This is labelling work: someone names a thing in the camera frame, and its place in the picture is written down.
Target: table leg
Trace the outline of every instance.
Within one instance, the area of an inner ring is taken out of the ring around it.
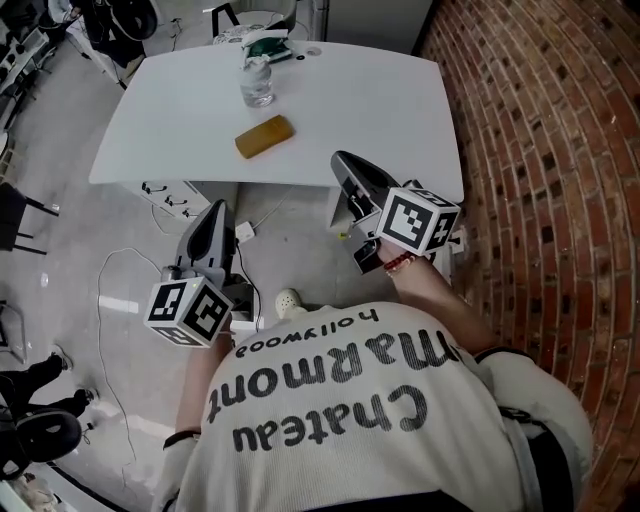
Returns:
[[[327,201],[327,229],[331,228],[338,211],[342,189],[340,187],[329,188],[329,199]]]

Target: black pants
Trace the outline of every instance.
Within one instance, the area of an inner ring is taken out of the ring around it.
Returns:
[[[14,419],[27,412],[43,408],[63,409],[80,416],[88,405],[85,392],[78,390],[72,398],[65,398],[49,405],[29,404],[33,394],[53,382],[62,373],[62,359],[53,354],[42,363],[31,365],[23,372],[0,372],[0,394],[2,394]]]
[[[93,49],[113,59],[118,66],[126,68],[129,62],[144,55],[142,43],[127,37],[113,22],[109,7],[86,2],[82,15]]]

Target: concrete floor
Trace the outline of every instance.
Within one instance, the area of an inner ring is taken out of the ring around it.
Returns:
[[[166,4],[168,17],[179,14],[177,0]],[[208,21],[206,26],[196,21],[190,25],[187,14],[182,15],[185,32],[178,48],[204,44],[209,36]],[[197,20],[195,14],[189,19]],[[149,44],[166,51],[173,43],[165,36]],[[96,387],[101,394],[100,402],[81,418],[96,425],[89,433],[91,444],[82,443],[59,465],[125,509],[148,510],[162,467],[162,443],[173,431],[188,351],[142,325],[158,276],[132,251],[110,258],[100,288],[103,297],[137,303],[140,312],[100,308],[99,347],[97,276],[109,253],[125,247],[136,248],[159,267],[170,264],[179,238],[161,233],[149,204],[120,186],[89,185],[93,159],[122,90],[68,44],[47,67],[53,74],[42,75],[37,100],[26,105],[12,129],[16,149],[24,155],[13,176],[23,193],[59,205],[60,217],[27,212],[21,230],[33,234],[33,246],[49,254],[0,253],[0,298],[24,315],[31,363],[45,359],[54,342],[75,363],[72,372],[38,392],[34,403],[71,395],[78,386]],[[238,223],[257,222],[288,189],[241,187]],[[386,276],[360,277],[336,233],[325,229],[326,199],[326,190],[296,187],[258,228],[256,238],[241,247],[262,295],[267,326],[275,321],[273,300],[283,287],[298,289],[305,302],[334,306],[393,297]],[[161,212],[157,219],[167,232],[184,229]],[[43,274],[48,276],[44,287]],[[6,319],[8,334],[16,340],[18,324],[9,315]],[[135,456],[121,408],[107,387],[99,349],[128,415]],[[0,368],[20,366],[0,354]]]

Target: hand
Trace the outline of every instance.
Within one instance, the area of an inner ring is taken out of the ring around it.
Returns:
[[[389,263],[405,252],[407,251],[399,245],[389,242],[384,238],[380,238],[380,249],[378,249],[378,258],[380,258],[382,263]]]

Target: red bracelet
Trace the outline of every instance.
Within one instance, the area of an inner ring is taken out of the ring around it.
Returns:
[[[387,274],[392,275],[401,268],[411,265],[417,258],[415,254],[407,251],[388,263],[385,263],[384,269],[387,271]]]

